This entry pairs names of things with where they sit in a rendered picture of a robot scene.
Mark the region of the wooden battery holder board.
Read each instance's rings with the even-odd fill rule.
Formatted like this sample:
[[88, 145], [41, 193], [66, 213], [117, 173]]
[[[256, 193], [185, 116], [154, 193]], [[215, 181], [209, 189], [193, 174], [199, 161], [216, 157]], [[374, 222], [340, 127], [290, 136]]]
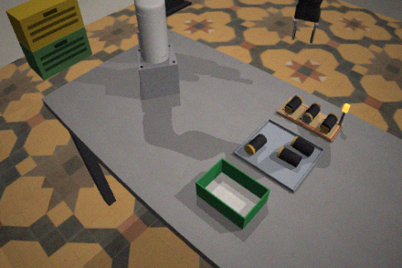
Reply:
[[[285, 107], [285, 105], [291, 100], [292, 98], [289, 98], [277, 111], [277, 114], [283, 116], [284, 118], [298, 124], [299, 126], [305, 128], [306, 130], [320, 136], [324, 140], [328, 142], [332, 142], [332, 140], [335, 138], [335, 136], [338, 134], [340, 129], [343, 127], [343, 119], [345, 114], [348, 112], [350, 105], [345, 104], [343, 107], [343, 114], [340, 119], [340, 122], [337, 122], [336, 125], [332, 128], [332, 130], [328, 133], [329, 128], [325, 127], [322, 125], [320, 128], [320, 125], [323, 123], [325, 118], [327, 117], [323, 113], [318, 113], [315, 118], [310, 122], [311, 117], [306, 115], [305, 112], [310, 108], [309, 106], [305, 104], [301, 104], [294, 113], [292, 113], [292, 109]], [[303, 115], [303, 118], [302, 118]]]

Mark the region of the green open-top box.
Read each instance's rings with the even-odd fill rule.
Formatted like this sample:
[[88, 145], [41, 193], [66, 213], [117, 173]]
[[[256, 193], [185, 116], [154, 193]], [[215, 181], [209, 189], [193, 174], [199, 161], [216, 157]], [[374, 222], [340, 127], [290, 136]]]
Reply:
[[200, 179], [196, 191], [197, 196], [242, 230], [267, 203], [269, 193], [270, 189], [227, 160], [213, 165]]

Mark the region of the black battery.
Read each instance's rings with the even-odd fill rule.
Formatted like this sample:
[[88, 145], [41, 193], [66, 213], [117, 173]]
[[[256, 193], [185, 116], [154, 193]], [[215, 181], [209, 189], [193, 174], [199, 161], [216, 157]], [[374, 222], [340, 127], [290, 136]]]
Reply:
[[297, 155], [284, 146], [280, 148], [277, 157], [295, 167], [297, 167], [302, 160], [302, 156]]
[[315, 116], [320, 112], [320, 107], [317, 104], [312, 104], [310, 108], [305, 112], [306, 115], [311, 117], [310, 122], [315, 118]]
[[263, 134], [258, 134], [248, 144], [244, 146], [245, 151], [249, 155], [254, 155], [262, 146], [267, 143], [267, 138]]
[[[296, 109], [302, 104], [303, 100], [302, 97], [299, 95], [295, 95], [287, 104], [286, 106], [292, 108], [292, 113], [296, 111]], [[284, 108], [286, 108], [286, 106]]]
[[338, 116], [335, 113], [330, 113], [326, 119], [323, 121], [323, 123], [321, 124], [320, 128], [323, 126], [329, 128], [328, 133], [332, 130], [332, 128], [334, 127], [334, 125], [337, 123], [338, 121]]
[[314, 151], [314, 146], [308, 144], [304, 140], [302, 140], [300, 137], [295, 136], [294, 139], [291, 142], [291, 146], [301, 152], [302, 154], [306, 155], [309, 157], [312, 152]]

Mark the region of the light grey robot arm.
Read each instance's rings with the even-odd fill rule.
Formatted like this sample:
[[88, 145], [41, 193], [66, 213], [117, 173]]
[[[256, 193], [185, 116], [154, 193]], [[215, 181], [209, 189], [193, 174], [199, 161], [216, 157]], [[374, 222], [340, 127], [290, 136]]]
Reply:
[[[164, 0], [134, 0], [138, 42], [143, 60], [156, 64], [169, 58]], [[141, 39], [140, 39], [141, 38]]]

